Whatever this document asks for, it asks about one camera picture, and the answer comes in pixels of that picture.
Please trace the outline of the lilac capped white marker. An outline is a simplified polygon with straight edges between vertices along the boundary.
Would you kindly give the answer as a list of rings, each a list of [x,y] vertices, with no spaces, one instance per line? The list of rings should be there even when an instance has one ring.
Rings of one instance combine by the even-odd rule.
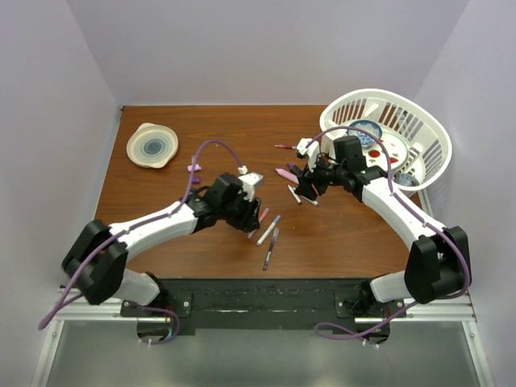
[[[267,238],[268,236],[273,232],[277,224],[281,221],[281,216],[277,215],[276,218],[270,223],[270,225],[267,227],[267,229],[263,232],[261,237],[256,241],[256,245],[260,246]]]

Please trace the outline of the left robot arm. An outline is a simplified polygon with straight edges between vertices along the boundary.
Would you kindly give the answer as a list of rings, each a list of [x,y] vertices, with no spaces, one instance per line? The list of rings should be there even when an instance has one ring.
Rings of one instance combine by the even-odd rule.
[[[171,239],[192,235],[222,220],[249,233],[259,228],[261,200],[256,196],[264,178],[259,173],[221,174],[212,185],[190,189],[184,201],[124,223],[86,224],[61,267],[91,305],[110,298],[138,304],[149,316],[162,314],[169,291],[152,273],[138,273],[127,263]]]

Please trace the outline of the dark purple pen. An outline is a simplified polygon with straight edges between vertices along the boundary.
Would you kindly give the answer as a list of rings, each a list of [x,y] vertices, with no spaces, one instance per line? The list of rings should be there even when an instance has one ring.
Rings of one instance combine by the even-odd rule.
[[[266,271],[268,269],[269,262],[270,262],[271,257],[272,257],[273,249],[274,249],[275,244],[277,242],[279,232],[280,232],[280,230],[277,227],[273,231],[273,236],[271,238],[270,244],[268,246],[267,255],[266,255],[265,260],[264,260],[263,271]]]

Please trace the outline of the pink clear pen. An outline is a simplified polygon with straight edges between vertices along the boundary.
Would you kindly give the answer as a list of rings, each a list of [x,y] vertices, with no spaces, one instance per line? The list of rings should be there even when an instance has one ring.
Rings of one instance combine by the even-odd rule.
[[[263,210],[263,212],[260,214],[260,216],[258,218],[258,227],[248,234],[249,239],[251,239],[254,236],[254,234],[260,229],[260,225],[264,221],[264,219],[268,215],[268,213],[269,213],[269,208],[265,208]]]

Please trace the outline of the purple black highlighter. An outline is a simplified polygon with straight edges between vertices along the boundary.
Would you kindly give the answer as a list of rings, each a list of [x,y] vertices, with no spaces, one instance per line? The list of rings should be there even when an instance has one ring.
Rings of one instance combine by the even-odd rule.
[[[296,177],[300,177],[303,174],[303,170],[300,169],[297,165],[288,163],[289,171]]]

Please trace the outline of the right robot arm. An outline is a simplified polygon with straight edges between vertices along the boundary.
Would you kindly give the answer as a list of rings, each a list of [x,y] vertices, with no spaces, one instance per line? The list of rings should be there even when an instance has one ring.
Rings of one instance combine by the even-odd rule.
[[[296,193],[314,200],[330,186],[343,187],[379,214],[409,250],[404,270],[368,283],[359,297],[361,311],[376,317],[394,300],[413,298],[427,304],[464,294],[471,283],[466,233],[437,222],[405,199],[384,169],[367,166],[357,137],[337,139],[334,149],[334,160],[327,161],[316,139],[299,140],[296,154],[306,160],[306,167],[293,168],[298,178]]]

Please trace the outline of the teal capped white marker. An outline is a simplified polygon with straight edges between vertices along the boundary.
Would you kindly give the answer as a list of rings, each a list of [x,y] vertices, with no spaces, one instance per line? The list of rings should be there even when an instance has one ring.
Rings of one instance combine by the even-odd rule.
[[[308,201],[310,204],[312,204],[313,206],[319,206],[319,203],[315,200],[311,200],[309,198],[304,198],[306,201]]]

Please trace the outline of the black capped white marker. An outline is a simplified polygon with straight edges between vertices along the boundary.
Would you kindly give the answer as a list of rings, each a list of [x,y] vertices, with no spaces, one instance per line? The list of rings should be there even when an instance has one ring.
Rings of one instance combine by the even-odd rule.
[[[295,190],[294,188],[291,186],[291,185],[287,185],[287,188],[289,190],[289,192],[291,193],[291,195],[293,196],[294,200],[296,201],[297,204],[301,205],[302,204],[302,200],[300,199],[300,197],[295,193]]]

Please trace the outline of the red pen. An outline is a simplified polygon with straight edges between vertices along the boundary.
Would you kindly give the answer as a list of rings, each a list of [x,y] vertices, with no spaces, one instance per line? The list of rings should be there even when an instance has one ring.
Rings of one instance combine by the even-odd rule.
[[[283,144],[275,144],[274,147],[279,148],[279,149],[292,149],[292,150],[296,149],[296,146],[289,146],[289,145],[283,145]]]

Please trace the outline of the pink highlighter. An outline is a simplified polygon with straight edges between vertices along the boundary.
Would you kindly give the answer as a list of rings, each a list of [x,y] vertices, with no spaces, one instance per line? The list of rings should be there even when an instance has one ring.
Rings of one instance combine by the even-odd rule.
[[[287,181],[293,182],[294,184],[298,183],[298,178],[285,169],[275,169],[275,172],[278,176],[285,178]]]

